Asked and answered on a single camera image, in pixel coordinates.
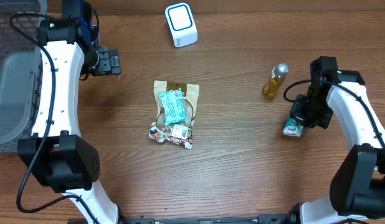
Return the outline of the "teal small carton box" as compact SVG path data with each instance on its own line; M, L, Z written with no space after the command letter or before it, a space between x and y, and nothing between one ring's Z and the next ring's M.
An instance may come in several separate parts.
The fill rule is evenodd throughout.
M300 137L303 132L303 126L293 118L288 118L283 128L283 134L286 136Z

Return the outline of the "clear plastic container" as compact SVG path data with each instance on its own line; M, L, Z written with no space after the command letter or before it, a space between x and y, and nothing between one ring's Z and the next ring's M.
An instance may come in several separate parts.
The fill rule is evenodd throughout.
M274 99L278 89L281 87L287 77L289 67L286 63L280 63L275 66L267 82L263 85L262 96L266 99Z

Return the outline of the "brown Pantree snack packet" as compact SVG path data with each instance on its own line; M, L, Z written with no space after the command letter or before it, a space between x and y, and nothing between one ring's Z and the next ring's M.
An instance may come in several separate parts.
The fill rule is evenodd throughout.
M192 128L196 119L196 109L197 101L199 98L199 85L190 84L190 83L181 83L181 82L171 82L171 81L162 81L155 80L153 86L154 99L157 106L157 116L156 120L152 122L152 126L157 125L159 127L164 126L164 118L161 116L164 115L163 105L159 99L159 94L164 93L170 90L182 90L183 93L183 103L186 110L186 116L188 117L188 122L183 124Z

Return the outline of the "teal white snack packet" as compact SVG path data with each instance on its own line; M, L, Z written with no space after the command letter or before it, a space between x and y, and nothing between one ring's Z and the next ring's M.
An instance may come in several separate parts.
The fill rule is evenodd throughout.
M159 93L158 96L164 109L165 126L188 121L181 88Z

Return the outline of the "brown white snack wrapper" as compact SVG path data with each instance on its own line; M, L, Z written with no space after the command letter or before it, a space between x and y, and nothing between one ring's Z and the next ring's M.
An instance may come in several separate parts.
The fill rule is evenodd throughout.
M187 125L184 121L165 125L164 122L157 122L149 129L149 138L163 143L169 141L186 149L193 146L193 125Z

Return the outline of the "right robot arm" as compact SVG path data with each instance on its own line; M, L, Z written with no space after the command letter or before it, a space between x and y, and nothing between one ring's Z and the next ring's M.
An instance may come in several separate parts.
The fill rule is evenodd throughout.
M306 95L292 101L287 134L316 126L326 129L336 116L348 155L334 175L328 195L298 203L285 223L367 223L385 218L385 129L358 71L340 70L335 57L310 64Z

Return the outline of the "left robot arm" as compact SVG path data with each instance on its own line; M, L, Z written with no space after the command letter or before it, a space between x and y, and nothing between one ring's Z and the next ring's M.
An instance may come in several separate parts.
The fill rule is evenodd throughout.
M32 38L42 59L38 114L17 153L26 176L71 200L85 223L123 223L98 179L98 151L82 139L78 124L80 81L121 72L118 52L99 46L99 30L97 11L84 0L64 1L59 18L42 16Z

